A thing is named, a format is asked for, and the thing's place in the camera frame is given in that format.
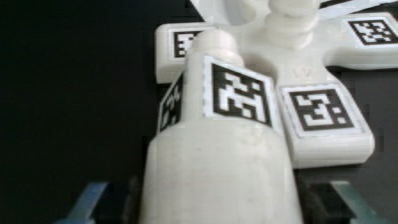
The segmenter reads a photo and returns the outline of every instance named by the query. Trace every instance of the black and white square marker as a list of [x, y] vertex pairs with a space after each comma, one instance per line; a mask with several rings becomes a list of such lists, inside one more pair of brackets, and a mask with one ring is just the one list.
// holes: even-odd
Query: black and white square marker
[[216, 29], [209, 24], [186, 24], [187, 27], [173, 27], [170, 29], [170, 57], [171, 60], [184, 60], [187, 51], [193, 47], [193, 42], [198, 34], [210, 29]]
[[184, 74], [166, 93], [161, 102], [161, 115], [159, 115], [159, 132], [173, 126], [182, 119], [182, 102], [184, 102]]
[[290, 98], [306, 131], [354, 127], [335, 89], [290, 92]]
[[205, 117], [246, 118], [283, 132], [273, 87], [271, 77], [205, 56]]
[[203, 31], [175, 32], [175, 57], [184, 58], [191, 49], [196, 35]]
[[283, 97], [301, 137], [361, 132], [338, 84], [285, 87]]
[[398, 44], [397, 27], [386, 17], [347, 20], [353, 33], [365, 47], [390, 46]]
[[212, 65], [214, 111], [271, 125], [266, 83], [221, 65]]

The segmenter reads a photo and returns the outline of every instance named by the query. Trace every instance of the black surface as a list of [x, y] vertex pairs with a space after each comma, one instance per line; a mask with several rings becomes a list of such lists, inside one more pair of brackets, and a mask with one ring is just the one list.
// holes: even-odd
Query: black surface
[[[88, 182], [143, 175], [157, 126], [155, 28], [194, 22], [187, 1], [0, 2], [0, 223], [52, 223]], [[342, 74], [377, 136], [363, 166], [301, 172], [351, 179], [398, 222], [397, 72]]]
[[306, 224], [351, 224], [356, 214], [331, 183], [299, 181], [297, 187]]
[[321, 9], [338, 5], [338, 4], [344, 4], [345, 2], [351, 2], [353, 0], [331, 0], [328, 2], [322, 2], [321, 4]]
[[129, 183], [109, 183], [91, 214], [97, 224], [123, 224], [129, 195]]

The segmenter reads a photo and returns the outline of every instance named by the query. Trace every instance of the black square pattern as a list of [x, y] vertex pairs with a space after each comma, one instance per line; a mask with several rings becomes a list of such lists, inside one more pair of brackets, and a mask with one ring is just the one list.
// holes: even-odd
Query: black square pattern
[[186, 58], [187, 50], [191, 49], [196, 35], [202, 32], [203, 30], [175, 32], [173, 39], [175, 39], [175, 57], [177, 58]]
[[353, 128], [353, 119], [335, 89], [290, 92], [305, 131]]
[[182, 102], [184, 102], [184, 74], [178, 78], [175, 85], [168, 91], [161, 103], [161, 122], [159, 130], [164, 131], [182, 119]]
[[398, 36], [383, 19], [349, 21], [365, 45], [398, 44]]
[[214, 112], [273, 126], [266, 81], [212, 64]]

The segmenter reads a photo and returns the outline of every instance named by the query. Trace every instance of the white cylindrical bottle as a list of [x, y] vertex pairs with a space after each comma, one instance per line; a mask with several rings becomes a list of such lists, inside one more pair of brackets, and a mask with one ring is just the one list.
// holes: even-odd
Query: white cylindrical bottle
[[141, 224], [301, 224], [283, 134], [251, 119], [207, 116], [207, 57], [232, 69], [244, 65], [221, 30], [194, 42], [177, 94], [182, 119], [150, 146]]

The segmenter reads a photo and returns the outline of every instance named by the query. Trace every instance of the black background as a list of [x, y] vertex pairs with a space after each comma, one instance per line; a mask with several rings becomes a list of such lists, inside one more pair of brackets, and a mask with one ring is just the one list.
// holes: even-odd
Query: black background
[[[52, 223], [88, 182], [143, 176], [157, 125], [155, 29], [202, 21], [184, 0], [0, 1], [0, 223]], [[351, 179], [398, 221], [398, 73], [337, 73], [377, 136]]]

